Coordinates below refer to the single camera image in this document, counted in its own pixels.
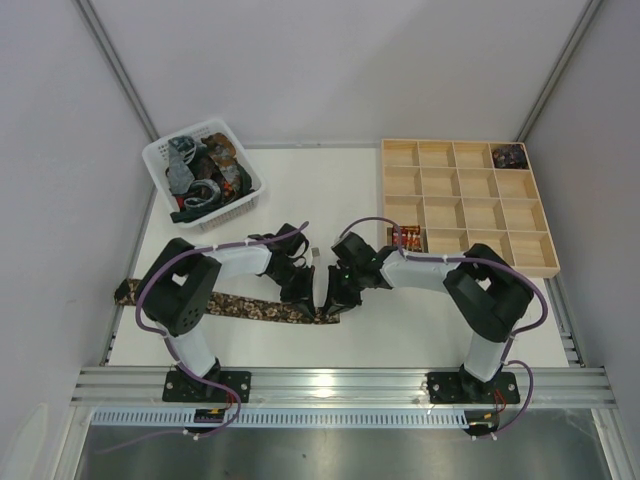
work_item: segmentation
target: wooden tray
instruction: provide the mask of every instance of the wooden tray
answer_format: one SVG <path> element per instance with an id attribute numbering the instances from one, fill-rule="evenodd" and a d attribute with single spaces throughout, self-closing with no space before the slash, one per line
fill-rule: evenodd
<path id="1" fill-rule="evenodd" d="M 383 140 L 384 215 L 424 227 L 426 252 L 484 243 L 518 271 L 551 278 L 560 266 L 533 172 L 494 168 L 491 152 L 504 145 Z M 382 241 L 390 244 L 390 229 Z"/>

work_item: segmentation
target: black bracket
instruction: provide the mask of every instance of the black bracket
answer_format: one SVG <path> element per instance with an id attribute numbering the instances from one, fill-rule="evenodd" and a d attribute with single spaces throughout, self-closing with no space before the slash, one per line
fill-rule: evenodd
<path id="1" fill-rule="evenodd" d="M 249 401 L 251 372 L 222 370 L 217 383 L 235 390 L 242 403 Z M 165 378 L 162 401 L 167 403 L 227 403 L 227 392 L 218 388 L 204 387 L 202 384 L 195 384 L 195 381 L 182 371 L 171 370 Z"/>
<path id="2" fill-rule="evenodd" d="M 507 405 L 520 403 L 516 376 L 512 372 L 499 372 L 491 383 L 485 385 L 485 391 L 479 398 L 471 398 L 462 388 L 459 372 L 431 372 L 427 374 L 427 389 L 431 397 L 430 401 L 434 405 L 494 405 L 496 391 L 500 391 L 504 397 L 504 403 Z"/>

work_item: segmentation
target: red wire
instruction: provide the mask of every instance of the red wire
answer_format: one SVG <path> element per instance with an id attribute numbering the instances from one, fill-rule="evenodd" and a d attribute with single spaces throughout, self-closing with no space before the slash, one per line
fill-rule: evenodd
<path id="1" fill-rule="evenodd" d="M 504 395 L 502 395 L 502 392 L 500 390 L 496 390 L 493 393 L 493 396 L 496 399 L 496 406 L 498 404 L 498 399 L 502 402 L 502 409 L 498 410 L 498 413 L 504 412 L 507 409 L 507 401 L 505 400 Z"/>

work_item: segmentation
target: white table surface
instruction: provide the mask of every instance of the white table surface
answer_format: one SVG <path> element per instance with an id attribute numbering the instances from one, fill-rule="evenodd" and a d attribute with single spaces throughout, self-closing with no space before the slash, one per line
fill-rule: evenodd
<path id="1" fill-rule="evenodd" d="M 380 214 L 378 151 L 374 148 L 265 149 L 250 155 L 263 172 L 267 192 L 258 207 L 207 233 L 177 228 L 156 198 L 134 277 L 142 278 L 167 242 L 181 236 L 212 244 L 275 233 L 283 223 L 311 222 L 304 232 L 320 248 L 317 272 L 335 262 L 330 247 L 351 221 Z M 356 232 L 372 245 L 381 228 L 361 224 Z M 541 279 L 534 279 L 544 288 Z M 216 290 L 279 301 L 279 287 L 268 278 L 243 276 L 220 281 Z M 237 367 L 458 367 L 471 329 L 445 294 L 406 288 L 367 290 L 363 305 L 341 316 L 338 325 L 287 325 L 206 315 L 201 324 L 223 365 Z M 137 328 L 134 308 L 125 307 L 110 365 L 169 365 L 171 357 L 157 335 Z M 521 320 L 535 321 L 534 300 Z M 517 337 L 510 358 L 532 367 L 567 367 L 553 313 L 545 324 Z"/>

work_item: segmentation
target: colorful item in tray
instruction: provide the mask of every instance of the colorful item in tray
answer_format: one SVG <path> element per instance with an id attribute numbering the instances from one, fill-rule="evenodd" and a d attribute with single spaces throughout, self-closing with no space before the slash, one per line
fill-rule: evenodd
<path id="1" fill-rule="evenodd" d="M 520 144 L 503 145 L 497 147 L 491 152 L 493 165 L 496 168 L 515 168 L 526 170 L 529 168 L 527 164 L 527 155 L 524 153 L 524 147 Z"/>
<path id="2" fill-rule="evenodd" d="M 174 223 L 192 222 L 247 195 L 251 176 L 238 163 L 233 143 L 222 133 L 197 142 L 188 136 L 168 142 L 167 180 L 179 212 Z"/>
<path id="3" fill-rule="evenodd" d="M 419 225 L 400 226 L 401 245 L 409 252 L 422 252 L 422 227 Z M 392 229 L 391 245 L 398 245 L 398 232 Z"/>

